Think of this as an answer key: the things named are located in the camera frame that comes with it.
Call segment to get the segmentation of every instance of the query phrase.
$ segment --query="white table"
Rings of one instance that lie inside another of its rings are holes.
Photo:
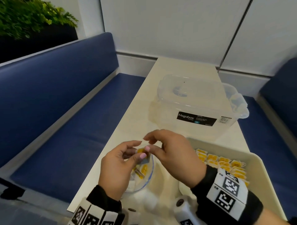
[[[156,98],[159,81],[167,74],[192,74],[199,78],[220,81],[216,68],[213,65],[171,58],[158,58],[70,203],[68,207],[69,211],[74,212],[81,199],[87,197],[97,185],[101,159],[107,152],[123,141],[142,140],[145,134],[158,129],[158,126],[150,121],[149,109],[151,103]],[[214,143],[239,151],[249,152],[237,122]],[[150,183],[143,190],[122,199],[123,207],[141,211],[143,224],[178,224],[170,210],[173,200],[180,195],[178,181],[166,171],[157,158],[154,157],[154,161],[156,164]]]

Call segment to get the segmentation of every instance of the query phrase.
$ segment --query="blue backrest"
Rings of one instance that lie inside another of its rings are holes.
[[[118,66],[103,33],[0,67],[0,167]]]
[[[297,137],[297,58],[285,63],[260,90],[278,116]]]

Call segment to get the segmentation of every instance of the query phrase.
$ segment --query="black planter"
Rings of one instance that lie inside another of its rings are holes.
[[[68,25],[46,26],[40,33],[33,33],[30,38],[14,40],[0,36],[0,63],[30,55],[48,48],[77,40],[75,28]]]

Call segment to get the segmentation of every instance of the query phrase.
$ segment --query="green plant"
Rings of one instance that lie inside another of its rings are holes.
[[[46,25],[77,27],[78,20],[61,7],[41,0],[0,0],[0,36],[29,38]]]

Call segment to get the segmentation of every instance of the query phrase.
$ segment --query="pink fingernail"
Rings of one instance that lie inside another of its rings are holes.
[[[146,154],[145,153],[142,153],[141,155],[140,155],[140,158],[141,159],[144,159],[146,157]]]

